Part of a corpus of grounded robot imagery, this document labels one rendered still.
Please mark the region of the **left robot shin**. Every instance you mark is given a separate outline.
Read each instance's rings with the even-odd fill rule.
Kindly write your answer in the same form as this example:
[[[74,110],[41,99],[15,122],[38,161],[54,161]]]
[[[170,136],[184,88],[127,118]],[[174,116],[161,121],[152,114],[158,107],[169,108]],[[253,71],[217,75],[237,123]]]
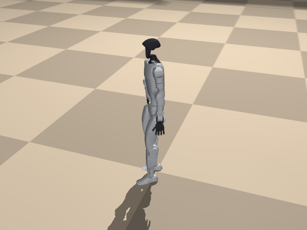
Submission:
[[[152,148],[152,150],[148,153],[146,149],[146,166],[147,166],[147,172],[148,172],[148,178],[153,177],[154,167],[156,166],[158,157],[158,149]],[[149,177],[150,175],[150,177]]]

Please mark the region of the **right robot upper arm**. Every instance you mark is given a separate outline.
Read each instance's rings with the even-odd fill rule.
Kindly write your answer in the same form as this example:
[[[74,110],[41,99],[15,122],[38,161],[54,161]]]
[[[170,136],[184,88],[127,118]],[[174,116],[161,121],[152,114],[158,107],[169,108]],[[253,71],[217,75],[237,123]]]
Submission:
[[[144,61],[144,64],[145,64],[145,62],[146,62],[147,60],[148,60],[148,59],[146,59],[146,60]],[[145,79],[143,79],[143,84],[144,84],[145,87],[147,87],[147,86],[146,86],[146,81],[145,81]]]

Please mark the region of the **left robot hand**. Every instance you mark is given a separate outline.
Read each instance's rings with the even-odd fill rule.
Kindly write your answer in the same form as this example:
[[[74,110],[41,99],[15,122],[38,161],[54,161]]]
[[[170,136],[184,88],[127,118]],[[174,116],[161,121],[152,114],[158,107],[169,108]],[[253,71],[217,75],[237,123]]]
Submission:
[[[163,131],[163,134],[165,134],[165,131],[164,131],[164,125],[163,125],[163,122],[164,122],[164,117],[163,117],[163,121],[157,121],[157,117],[156,117],[156,122],[157,124],[155,125],[155,127],[152,129],[152,131],[155,130],[156,128],[156,132],[155,132],[155,135],[157,135],[157,132],[158,132],[158,135],[161,133],[162,135],[162,131]]]

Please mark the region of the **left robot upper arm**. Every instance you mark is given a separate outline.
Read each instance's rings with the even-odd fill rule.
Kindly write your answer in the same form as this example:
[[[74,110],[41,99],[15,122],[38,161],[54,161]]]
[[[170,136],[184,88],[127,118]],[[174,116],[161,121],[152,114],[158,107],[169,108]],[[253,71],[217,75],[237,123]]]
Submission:
[[[156,98],[158,94],[163,94],[165,96],[164,88],[164,71],[159,66],[153,68],[153,77],[155,79],[156,88],[158,91],[155,93],[154,97]],[[157,99],[157,98],[156,98]]]

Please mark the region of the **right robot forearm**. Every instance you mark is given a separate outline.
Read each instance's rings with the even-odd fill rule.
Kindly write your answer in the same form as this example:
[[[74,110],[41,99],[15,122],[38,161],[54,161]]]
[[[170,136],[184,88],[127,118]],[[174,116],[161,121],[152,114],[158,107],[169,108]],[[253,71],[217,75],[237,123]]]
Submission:
[[[146,91],[146,97],[147,97],[147,99],[148,99],[149,101],[151,101],[151,98],[150,98],[150,96],[149,96],[149,94],[148,94],[148,91],[147,91],[147,87],[145,87],[145,91]]]

